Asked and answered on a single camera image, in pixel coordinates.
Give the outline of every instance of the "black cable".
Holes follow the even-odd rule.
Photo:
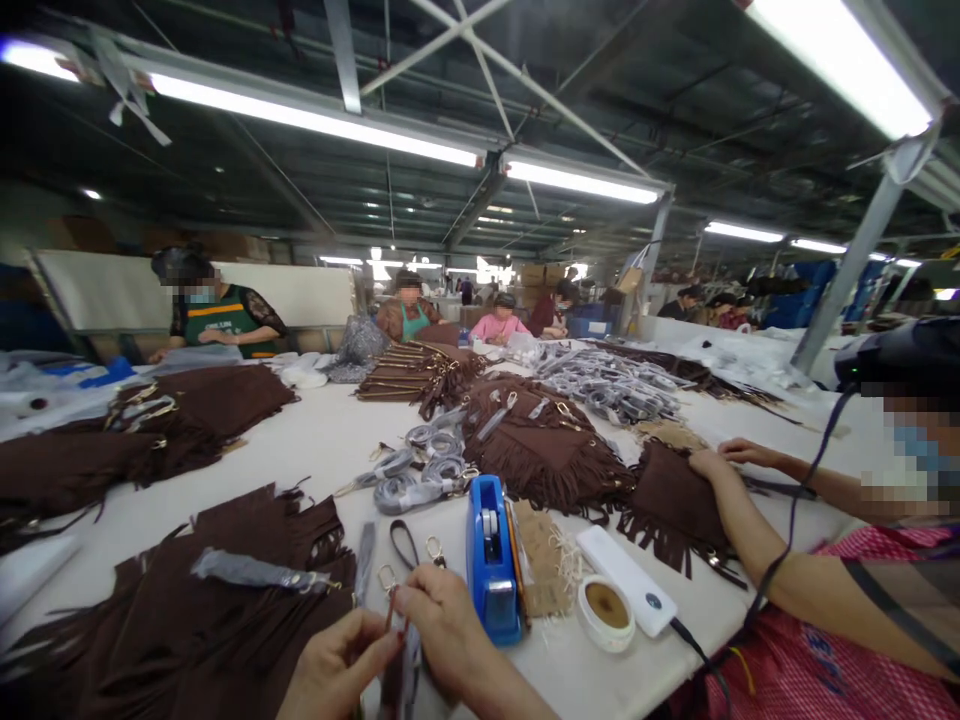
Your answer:
[[[687,630],[686,625],[680,622],[678,618],[674,617],[673,620],[670,621],[670,627],[676,630],[677,635],[679,635],[687,645],[693,648],[693,651],[700,656],[701,660],[703,660],[703,666],[717,679],[717,683],[720,685],[720,690],[723,691],[724,700],[727,702],[727,712],[725,717],[727,720],[729,720],[731,717],[732,708],[730,703],[730,688],[727,687],[727,681],[724,679],[723,675],[720,674],[717,666],[714,665],[710,658],[707,657],[707,654],[703,651],[703,648],[700,647],[700,643],[694,639],[693,634]]]
[[[847,402],[851,397],[853,397],[857,390],[859,390],[859,386],[849,387],[844,390],[843,395],[837,399],[837,404],[833,406],[833,411],[830,413],[830,419],[827,420],[827,428],[823,431],[823,440],[820,441],[820,449],[817,451],[817,456],[810,465],[810,470],[807,471],[806,477],[804,477],[800,482],[801,488],[805,488],[813,479],[814,474],[817,472],[817,468],[820,466],[820,461],[823,459],[823,454],[827,450],[827,444],[830,442],[830,436],[833,434],[833,430],[837,426],[837,421],[840,419],[840,413],[843,412],[843,408],[846,407]],[[787,559],[787,556],[793,549],[793,529],[797,519],[797,502],[799,502],[799,500],[800,495],[797,494],[793,498],[793,502],[790,503],[790,535],[787,539],[787,547],[776,560],[770,563],[770,567],[767,568],[767,571],[763,574],[763,577],[760,578],[760,584],[757,585],[757,595],[753,599],[750,609],[747,610],[747,616],[743,621],[744,629],[746,629],[750,623],[753,622],[754,618],[757,616],[757,613],[760,612],[760,603],[763,602],[763,598],[766,595],[767,590],[770,588],[770,583],[773,582],[773,576],[776,574],[777,570],[780,569],[781,563]]]

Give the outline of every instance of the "black strap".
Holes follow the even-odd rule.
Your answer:
[[[410,561],[409,555],[404,554],[400,546],[397,545],[397,539],[393,536],[395,530],[402,530],[406,533],[407,541],[410,543],[410,551],[413,553],[413,562]],[[407,566],[407,570],[412,572],[413,569],[420,564],[420,556],[417,554],[417,544],[413,541],[410,528],[407,527],[407,524],[403,520],[394,520],[390,523],[390,542],[393,544],[393,549],[397,551],[397,555],[400,556],[400,560]]]

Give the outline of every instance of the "tape dispenser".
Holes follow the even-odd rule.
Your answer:
[[[523,637],[512,552],[500,478],[474,478],[467,515],[467,585],[480,622],[500,647]]]

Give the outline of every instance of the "green apron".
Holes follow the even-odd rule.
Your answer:
[[[222,330],[230,335],[242,335],[260,327],[240,302],[237,286],[231,285],[226,295],[217,302],[187,303],[187,323],[183,328],[183,337],[187,345],[200,345],[200,333],[204,330]],[[277,345],[272,340],[237,347],[248,360],[273,357],[277,354]]]
[[[403,342],[410,342],[421,328],[430,326],[430,318],[423,314],[423,308],[420,307],[420,303],[417,303],[417,312],[420,313],[420,317],[416,320],[407,318],[407,309],[403,307],[402,303],[400,305],[400,312],[403,313],[403,335],[400,338]]]

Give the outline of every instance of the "fluorescent light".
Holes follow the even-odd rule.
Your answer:
[[[834,255],[843,255],[847,248],[844,245],[834,245],[833,243],[820,242],[819,240],[807,240],[800,238],[791,243],[794,247],[802,250],[815,250],[816,252],[832,253]]]
[[[363,265],[363,260],[360,258],[334,258],[321,255],[320,259],[331,265]]]
[[[843,0],[753,0],[746,13],[891,140],[929,127],[930,113]]]
[[[730,235],[731,237],[743,238],[744,240],[756,240],[757,242],[780,242],[783,240],[783,233],[766,232],[754,228],[741,227],[739,225],[730,225],[713,221],[705,228],[707,232],[715,232],[719,235]]]
[[[457,165],[476,167],[477,156],[466,150],[438,145],[436,143],[417,140],[415,138],[398,135],[397,133],[379,130],[377,128],[359,125],[357,123],[325,117],[316,113],[298,110],[296,108],[279,105],[277,103],[257,100],[256,98],[236,93],[218,90],[216,88],[199,85],[186,80],[178,80],[160,73],[151,73],[150,80],[154,89],[161,95],[185,100],[187,102],[206,105],[207,107],[226,110],[228,112],[248,115],[262,120],[271,120],[284,125],[313,130],[326,135],[356,140],[357,142],[377,145],[399,150],[400,152],[423,155],[434,160],[444,160]]]
[[[60,65],[61,62],[68,62],[66,55],[42,45],[34,45],[23,40],[7,40],[3,44],[2,57],[3,62],[9,65],[16,65],[25,70],[33,70],[61,80],[80,82],[80,78]]]
[[[507,177],[514,180],[526,180],[527,182],[550,185],[552,187],[564,188],[565,190],[576,190],[579,192],[590,193],[591,195],[603,195],[604,197],[616,198],[617,200],[627,200],[629,202],[649,205],[655,203],[659,196],[652,190],[644,190],[629,185],[619,185],[617,183],[598,180],[597,178],[586,177],[584,175],[574,175],[573,173],[563,172],[562,170],[553,170],[539,165],[531,165],[524,162],[510,162],[506,166]]]

